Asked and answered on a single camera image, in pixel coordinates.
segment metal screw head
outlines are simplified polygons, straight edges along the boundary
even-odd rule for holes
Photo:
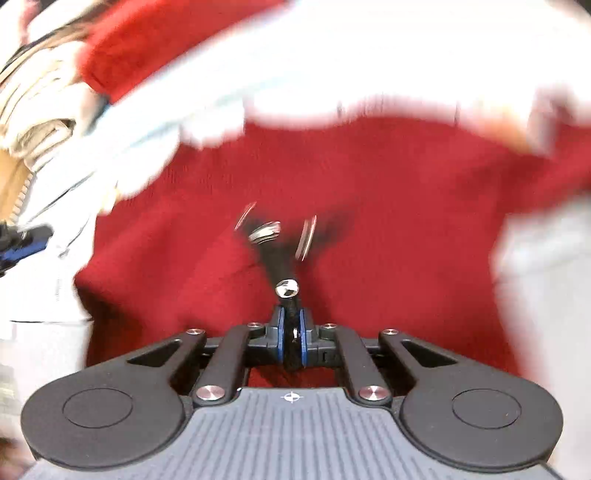
[[[259,245],[269,240],[274,240],[281,233],[280,222],[268,222],[256,228],[253,233],[248,236],[250,243]]]
[[[364,400],[378,401],[383,400],[388,396],[389,392],[384,387],[377,385],[370,385],[359,390],[359,396]]]
[[[299,291],[300,286],[293,278],[281,280],[275,286],[275,293],[277,293],[277,296],[282,299],[290,299],[292,297],[295,297]]]
[[[336,336],[336,323],[325,323],[318,328],[318,336],[323,340],[334,340]]]
[[[219,400],[225,394],[226,391],[217,385],[205,385],[197,389],[197,398],[205,401]]]

